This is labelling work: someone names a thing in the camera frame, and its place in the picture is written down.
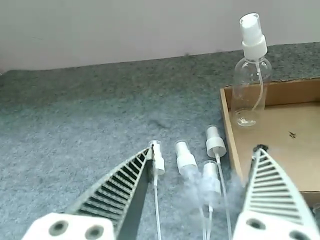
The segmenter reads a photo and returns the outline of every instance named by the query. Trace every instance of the spray bottle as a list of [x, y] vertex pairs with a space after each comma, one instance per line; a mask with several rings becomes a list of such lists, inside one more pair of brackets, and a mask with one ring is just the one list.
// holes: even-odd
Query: spray bottle
[[272, 67], [265, 58], [268, 48], [259, 15], [249, 13], [243, 16], [239, 23], [244, 58], [234, 69], [231, 112], [237, 125], [251, 127], [257, 123], [265, 109]]

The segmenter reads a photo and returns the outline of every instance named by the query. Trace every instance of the gray carpet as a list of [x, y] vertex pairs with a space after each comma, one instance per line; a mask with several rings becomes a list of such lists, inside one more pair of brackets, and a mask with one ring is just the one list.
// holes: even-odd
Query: gray carpet
[[[320, 76], [320, 43], [269, 48], [274, 79]], [[174, 143], [187, 139], [199, 165], [208, 159], [205, 129], [225, 137], [219, 88], [232, 83], [240, 51], [0, 76], [0, 236], [19, 240], [38, 217], [63, 211], [101, 176], [145, 148], [163, 145], [159, 179], [164, 240], [201, 239], [197, 212], [178, 174]], [[228, 156], [222, 160], [230, 177]], [[241, 207], [233, 195], [233, 223]], [[149, 187], [138, 240], [157, 239]], [[223, 210], [212, 239], [226, 240]]]

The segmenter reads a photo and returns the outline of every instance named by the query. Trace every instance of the cardboard box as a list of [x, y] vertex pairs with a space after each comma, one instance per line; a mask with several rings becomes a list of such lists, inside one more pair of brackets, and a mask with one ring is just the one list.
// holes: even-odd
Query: cardboard box
[[232, 119], [232, 87], [222, 88], [220, 96], [230, 163], [239, 177], [248, 178], [253, 148], [264, 144], [309, 206], [320, 202], [320, 78], [272, 82], [265, 111], [252, 128]]

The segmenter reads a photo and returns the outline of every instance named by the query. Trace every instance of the spray pump cap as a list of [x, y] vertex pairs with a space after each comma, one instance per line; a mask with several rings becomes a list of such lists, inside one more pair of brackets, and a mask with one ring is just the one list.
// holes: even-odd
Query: spray pump cap
[[197, 167], [195, 156], [189, 150], [187, 143], [184, 140], [177, 141], [175, 144], [176, 164], [181, 175], [183, 175], [183, 168], [185, 166]]
[[249, 60], [258, 60], [268, 52], [266, 37], [260, 25], [257, 13], [249, 13], [240, 19], [242, 32], [242, 48], [244, 57]]
[[227, 153], [225, 143], [219, 135], [217, 126], [208, 126], [206, 130], [206, 139], [206, 153], [210, 158], [216, 158], [216, 155], [222, 157]]
[[158, 140], [152, 140], [149, 142], [149, 146], [152, 148], [153, 151], [153, 168], [158, 175], [162, 175], [165, 173], [165, 160], [162, 157], [161, 153], [161, 142]]

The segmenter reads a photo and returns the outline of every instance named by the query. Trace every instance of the small insect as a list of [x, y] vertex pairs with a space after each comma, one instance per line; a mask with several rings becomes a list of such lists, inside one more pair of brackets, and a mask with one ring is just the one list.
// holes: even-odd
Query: small insect
[[289, 132], [289, 136], [290, 136], [292, 139], [295, 139], [297, 135], [296, 135], [295, 133], [293, 133], [293, 132]]

